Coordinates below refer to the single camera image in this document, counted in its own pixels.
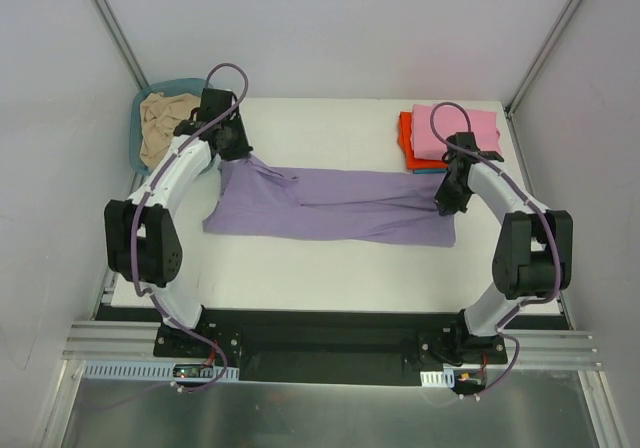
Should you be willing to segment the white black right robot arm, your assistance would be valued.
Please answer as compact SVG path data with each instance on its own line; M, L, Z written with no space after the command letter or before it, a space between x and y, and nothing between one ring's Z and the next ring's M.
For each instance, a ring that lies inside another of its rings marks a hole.
M522 308L553 301L568 286L573 220L523 191L501 155L481 151L472 133L456 133L446 145L447 172L435 195L438 213L464 213L477 196L500 223L490 286L430 345L434 358L460 366L489 352Z

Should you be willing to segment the purple t-shirt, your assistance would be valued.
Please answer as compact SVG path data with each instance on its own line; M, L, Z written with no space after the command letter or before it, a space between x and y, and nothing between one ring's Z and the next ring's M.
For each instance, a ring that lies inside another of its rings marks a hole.
M219 171L206 233L444 248L456 241L453 217L434 203L440 174L272 167L255 156Z

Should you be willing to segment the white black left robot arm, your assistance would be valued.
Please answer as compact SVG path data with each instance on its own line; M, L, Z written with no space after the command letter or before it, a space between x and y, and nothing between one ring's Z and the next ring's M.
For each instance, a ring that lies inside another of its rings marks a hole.
M239 105L230 90L205 88L201 104L174 130L168 151L147 181L104 210L108 266L149 297L165 324L180 329L176 343L188 356L204 355L210 331L198 324L202 306L181 280L183 249L173 217L194 180L220 158L250 154Z

